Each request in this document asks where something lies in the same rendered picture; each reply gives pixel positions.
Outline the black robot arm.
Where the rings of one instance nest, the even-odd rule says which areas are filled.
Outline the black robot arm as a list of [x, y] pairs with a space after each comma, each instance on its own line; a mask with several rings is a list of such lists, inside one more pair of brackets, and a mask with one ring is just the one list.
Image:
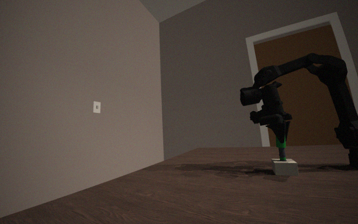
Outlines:
[[[322, 64], [319, 67], [315, 64]], [[338, 118], [338, 128], [334, 128], [336, 138], [349, 149], [350, 166], [358, 168], [358, 114], [345, 82], [347, 67], [343, 59], [309, 53], [293, 61], [278, 66], [262, 68], [255, 76], [255, 83], [240, 90], [240, 100], [243, 106], [280, 98], [277, 88], [281, 83], [273, 82], [276, 78], [295, 70], [306, 68], [311, 74], [317, 75], [320, 82], [328, 86]], [[267, 85], [268, 84], [268, 85]], [[261, 88], [264, 86], [264, 88]]]

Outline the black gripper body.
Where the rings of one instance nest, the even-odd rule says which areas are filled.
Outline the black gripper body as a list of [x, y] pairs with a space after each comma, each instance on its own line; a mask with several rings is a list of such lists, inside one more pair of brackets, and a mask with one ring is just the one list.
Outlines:
[[268, 116], [259, 119], [260, 125], [274, 125], [292, 119], [291, 114], [284, 112], [283, 102], [280, 98], [272, 99], [263, 103]]

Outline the green marker cap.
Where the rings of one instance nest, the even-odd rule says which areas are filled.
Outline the green marker cap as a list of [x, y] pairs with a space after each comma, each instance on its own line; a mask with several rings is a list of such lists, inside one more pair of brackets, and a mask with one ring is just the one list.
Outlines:
[[280, 143], [276, 137], [276, 147], [277, 148], [285, 148], [286, 147], [286, 140], [284, 139], [284, 143]]

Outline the beige rectangular block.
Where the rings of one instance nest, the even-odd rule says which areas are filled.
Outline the beige rectangular block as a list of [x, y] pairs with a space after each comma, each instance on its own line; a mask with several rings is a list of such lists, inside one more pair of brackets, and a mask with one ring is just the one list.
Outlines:
[[286, 159], [286, 161], [280, 161], [280, 159], [271, 159], [271, 162], [275, 175], [299, 176], [298, 165], [294, 160]]

